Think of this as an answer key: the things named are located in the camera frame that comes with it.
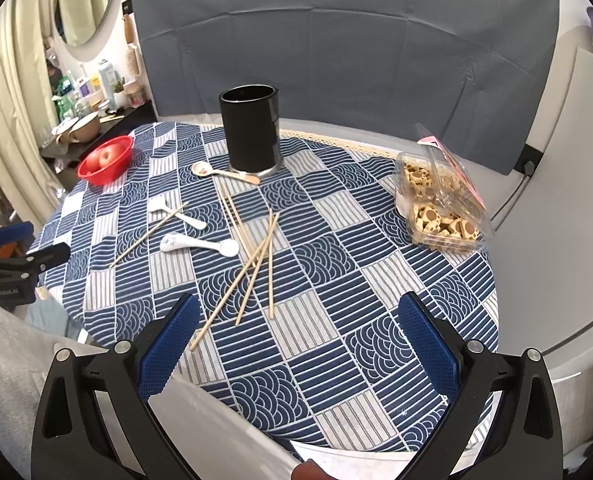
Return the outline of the white ceramic spoon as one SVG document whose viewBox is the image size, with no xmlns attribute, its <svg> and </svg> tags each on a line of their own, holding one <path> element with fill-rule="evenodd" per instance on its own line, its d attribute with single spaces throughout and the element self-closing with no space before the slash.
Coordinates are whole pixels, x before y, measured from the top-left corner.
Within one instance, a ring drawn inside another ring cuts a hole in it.
<svg viewBox="0 0 593 480">
<path fill-rule="evenodd" d="M 149 212 L 163 211 L 166 214 L 173 214 L 173 216 L 177 219 L 182 220 L 182 222 L 185 222 L 186 224 L 188 224 L 188 226 L 191 226 L 193 229 L 199 231 L 205 230 L 208 227 L 208 223 L 206 223 L 205 221 L 192 218 L 183 214 L 182 208 L 184 208 L 184 206 L 178 206 L 177 210 L 174 210 L 172 207 L 167 205 L 167 202 L 163 196 L 156 196 L 150 198 L 148 202 Z"/>
</svg>

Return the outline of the cream spoon with picture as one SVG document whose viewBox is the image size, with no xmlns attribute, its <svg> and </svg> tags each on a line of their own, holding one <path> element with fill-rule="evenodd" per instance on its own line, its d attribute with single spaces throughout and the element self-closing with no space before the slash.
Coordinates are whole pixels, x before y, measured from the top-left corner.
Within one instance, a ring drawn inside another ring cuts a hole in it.
<svg viewBox="0 0 593 480">
<path fill-rule="evenodd" d="M 204 160 L 200 160 L 200 162 L 195 162 L 191 165 L 190 169 L 195 176 L 201 178 L 219 176 L 232 180 L 246 182 L 252 185 L 261 184 L 261 179 L 257 176 L 254 176 L 253 174 L 239 174 L 239 172 L 216 169 L 209 162 L 205 162 Z"/>
</svg>

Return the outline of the white spoon with label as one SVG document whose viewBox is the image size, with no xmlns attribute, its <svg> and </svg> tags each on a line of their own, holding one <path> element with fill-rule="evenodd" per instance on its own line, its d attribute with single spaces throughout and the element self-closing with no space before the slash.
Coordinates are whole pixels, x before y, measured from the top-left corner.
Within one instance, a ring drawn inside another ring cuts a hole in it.
<svg viewBox="0 0 593 480">
<path fill-rule="evenodd" d="M 163 237 L 160 243 L 161 252 L 175 252 L 186 248 L 200 248 L 213 250 L 226 258 L 234 258 L 239 255 L 240 246 L 237 240 L 226 238 L 220 242 L 210 242 L 209 240 L 200 240 L 200 238 L 190 237 L 180 233 L 168 233 Z"/>
</svg>

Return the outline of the red plastic bowl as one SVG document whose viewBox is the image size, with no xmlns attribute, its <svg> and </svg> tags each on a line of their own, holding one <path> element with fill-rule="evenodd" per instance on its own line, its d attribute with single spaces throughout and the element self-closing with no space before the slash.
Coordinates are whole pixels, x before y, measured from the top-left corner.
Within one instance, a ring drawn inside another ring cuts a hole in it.
<svg viewBox="0 0 593 480">
<path fill-rule="evenodd" d="M 126 173 L 133 148 L 131 136 L 117 136 L 104 142 L 78 165 L 77 177 L 95 186 L 113 183 Z"/>
</svg>

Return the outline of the red apple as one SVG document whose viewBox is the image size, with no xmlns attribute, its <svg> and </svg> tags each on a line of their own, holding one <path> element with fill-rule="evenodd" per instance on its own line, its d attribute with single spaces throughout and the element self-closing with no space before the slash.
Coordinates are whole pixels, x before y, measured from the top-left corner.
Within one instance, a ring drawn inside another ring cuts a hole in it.
<svg viewBox="0 0 593 480">
<path fill-rule="evenodd" d="M 112 165 L 115 159 L 122 156 L 123 152 L 124 148 L 120 143 L 109 144 L 104 148 L 100 146 L 86 158 L 88 171 L 96 172 Z"/>
</svg>

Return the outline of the cream curtain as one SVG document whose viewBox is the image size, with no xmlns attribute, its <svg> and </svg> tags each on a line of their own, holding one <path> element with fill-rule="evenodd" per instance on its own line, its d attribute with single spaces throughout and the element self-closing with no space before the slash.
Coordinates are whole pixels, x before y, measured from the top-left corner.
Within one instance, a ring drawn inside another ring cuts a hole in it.
<svg viewBox="0 0 593 480">
<path fill-rule="evenodd" d="M 45 56 L 50 0 L 0 7 L 0 186 L 21 220 L 40 231 L 62 185 L 39 150 L 57 125 Z"/>
</svg>

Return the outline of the beige ceramic pot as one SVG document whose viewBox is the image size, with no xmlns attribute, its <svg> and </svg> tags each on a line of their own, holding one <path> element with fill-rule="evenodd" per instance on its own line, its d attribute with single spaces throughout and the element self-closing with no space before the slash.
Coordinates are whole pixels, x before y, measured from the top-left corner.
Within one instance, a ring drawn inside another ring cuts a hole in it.
<svg viewBox="0 0 593 480">
<path fill-rule="evenodd" d="M 66 118 L 56 130 L 56 142 L 61 145 L 88 143 L 97 136 L 101 130 L 98 112 L 92 112 L 84 117 Z"/>
</svg>

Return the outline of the white milk carton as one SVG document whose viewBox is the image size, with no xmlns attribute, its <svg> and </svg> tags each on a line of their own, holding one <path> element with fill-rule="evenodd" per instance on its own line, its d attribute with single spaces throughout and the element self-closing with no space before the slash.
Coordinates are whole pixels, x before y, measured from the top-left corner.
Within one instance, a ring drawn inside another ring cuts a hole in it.
<svg viewBox="0 0 593 480">
<path fill-rule="evenodd" d="M 116 70 L 114 66 L 104 58 L 98 65 L 98 73 L 103 93 L 106 96 L 106 99 L 109 101 L 109 108 L 110 110 L 115 110 L 116 103 L 114 99 L 114 87 L 118 82 Z"/>
</svg>

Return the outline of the clear plastic cookie box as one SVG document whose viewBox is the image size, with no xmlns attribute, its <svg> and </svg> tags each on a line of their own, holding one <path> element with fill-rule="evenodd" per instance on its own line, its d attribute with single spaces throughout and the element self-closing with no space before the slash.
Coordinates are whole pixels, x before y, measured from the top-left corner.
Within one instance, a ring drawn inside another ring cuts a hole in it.
<svg viewBox="0 0 593 480">
<path fill-rule="evenodd" d="M 411 241 L 443 252 L 473 252 L 493 235 L 487 207 L 466 168 L 425 126 L 418 154 L 397 155 L 395 208 Z"/>
</svg>

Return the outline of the black utensil holder cup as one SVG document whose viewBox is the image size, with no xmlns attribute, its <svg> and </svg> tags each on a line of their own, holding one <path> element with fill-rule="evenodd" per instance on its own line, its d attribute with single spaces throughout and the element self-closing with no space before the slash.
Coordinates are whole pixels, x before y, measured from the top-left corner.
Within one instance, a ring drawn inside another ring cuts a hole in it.
<svg viewBox="0 0 593 480">
<path fill-rule="evenodd" d="M 279 169 L 278 89 L 244 84 L 219 96 L 229 166 L 240 174 L 265 178 Z"/>
</svg>

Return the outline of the blue patterned tablecloth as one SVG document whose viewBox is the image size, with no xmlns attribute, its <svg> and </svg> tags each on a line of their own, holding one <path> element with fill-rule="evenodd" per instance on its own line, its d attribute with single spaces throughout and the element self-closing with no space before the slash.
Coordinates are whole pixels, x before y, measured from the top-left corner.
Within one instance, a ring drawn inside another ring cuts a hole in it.
<svg viewBox="0 0 593 480">
<path fill-rule="evenodd" d="M 283 164 L 259 186 L 200 178 L 191 165 L 228 162 L 222 129 L 159 122 L 137 128 L 123 176 L 75 185 L 38 234 L 65 243 L 69 261 L 42 282 L 99 344 L 134 338 L 184 292 L 203 323 L 248 261 L 216 191 L 234 200 L 254 245 L 274 232 L 275 318 L 268 316 L 268 252 L 239 326 L 254 263 L 178 373 L 274 439 L 351 451 L 415 451 L 446 410 L 397 323 L 415 292 L 466 339 L 498 344 L 498 307 L 487 254 L 446 254 L 414 244 L 394 206 L 394 159 L 319 143 L 280 141 Z M 122 261 L 111 263 L 167 214 L 150 198 L 208 223 L 173 217 Z M 237 257 L 186 248 L 161 252 L 168 233 L 237 240 Z"/>
</svg>

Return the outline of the grey fabric backdrop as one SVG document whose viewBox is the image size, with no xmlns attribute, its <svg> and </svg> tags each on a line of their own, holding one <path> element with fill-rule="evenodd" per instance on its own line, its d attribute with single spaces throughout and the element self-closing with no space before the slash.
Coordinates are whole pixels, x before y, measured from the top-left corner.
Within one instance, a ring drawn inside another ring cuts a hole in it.
<svg viewBox="0 0 593 480">
<path fill-rule="evenodd" d="M 162 116 L 270 84 L 284 118 L 414 139 L 508 174 L 546 86 L 559 0 L 132 0 Z"/>
</svg>

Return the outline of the oval wall mirror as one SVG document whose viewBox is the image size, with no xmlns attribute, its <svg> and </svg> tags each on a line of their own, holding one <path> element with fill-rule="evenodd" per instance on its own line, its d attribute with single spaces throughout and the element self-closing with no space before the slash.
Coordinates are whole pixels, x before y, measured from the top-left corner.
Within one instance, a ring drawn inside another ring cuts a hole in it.
<svg viewBox="0 0 593 480">
<path fill-rule="evenodd" d="M 122 0 L 51 0 L 54 36 L 77 61 L 90 62 L 109 41 Z"/>
</svg>

